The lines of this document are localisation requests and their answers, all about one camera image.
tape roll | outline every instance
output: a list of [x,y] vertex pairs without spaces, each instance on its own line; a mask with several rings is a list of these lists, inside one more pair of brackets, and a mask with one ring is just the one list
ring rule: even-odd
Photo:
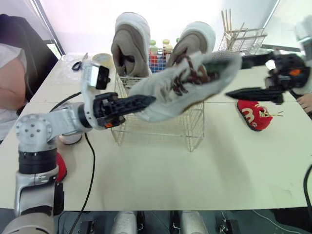
[[113,67],[113,60],[110,54],[106,54],[106,53],[96,54],[92,57],[92,60],[95,62],[98,62],[103,67],[107,67],[109,69]]

bottle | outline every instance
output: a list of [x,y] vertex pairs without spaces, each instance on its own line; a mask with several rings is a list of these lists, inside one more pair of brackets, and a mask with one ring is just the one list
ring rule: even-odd
[[155,40],[151,40],[150,41],[150,51],[149,51],[149,62],[150,62],[150,69],[152,71],[152,73],[156,72],[158,69],[158,47],[155,46],[156,45],[156,41]]

red shoe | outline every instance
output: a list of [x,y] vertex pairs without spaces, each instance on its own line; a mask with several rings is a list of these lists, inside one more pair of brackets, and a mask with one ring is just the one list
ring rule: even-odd
[[57,182],[61,182],[67,176],[66,164],[62,158],[62,156],[58,153],[57,155],[57,165],[58,165],[58,178]]
[[248,127],[254,131],[262,131],[273,119],[266,107],[257,101],[238,100],[237,108],[244,117]]

white wall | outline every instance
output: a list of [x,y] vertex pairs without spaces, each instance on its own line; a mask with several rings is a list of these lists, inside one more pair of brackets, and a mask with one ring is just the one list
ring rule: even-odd
[[37,17],[29,0],[0,0],[0,14],[23,17],[43,40],[51,39],[47,28]]
[[243,22],[260,27],[275,0],[41,0],[44,11],[66,53],[110,53],[115,20],[132,11],[149,22],[151,38],[161,46],[163,39],[173,44],[183,28],[200,20],[216,31],[216,48],[223,35],[221,10],[232,9],[234,27]]
[[295,26],[307,15],[312,15],[312,0],[281,0],[266,27],[265,44],[298,48]]

wire basket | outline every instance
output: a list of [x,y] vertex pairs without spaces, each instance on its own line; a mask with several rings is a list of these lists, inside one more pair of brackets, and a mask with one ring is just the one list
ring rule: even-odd
[[266,36],[264,28],[225,32],[218,50],[232,50],[242,52],[243,55],[255,55]]
[[[152,71],[157,72],[165,68],[166,59],[162,50],[158,52],[158,61],[150,63]],[[145,78],[126,78],[116,74],[115,92],[120,98],[126,98],[130,88]],[[166,145],[186,146],[192,152],[204,138],[204,102],[194,105],[186,112],[173,119],[150,123],[138,119],[134,114],[125,116],[124,124],[111,128],[118,145],[122,143],[152,144],[165,147]]]

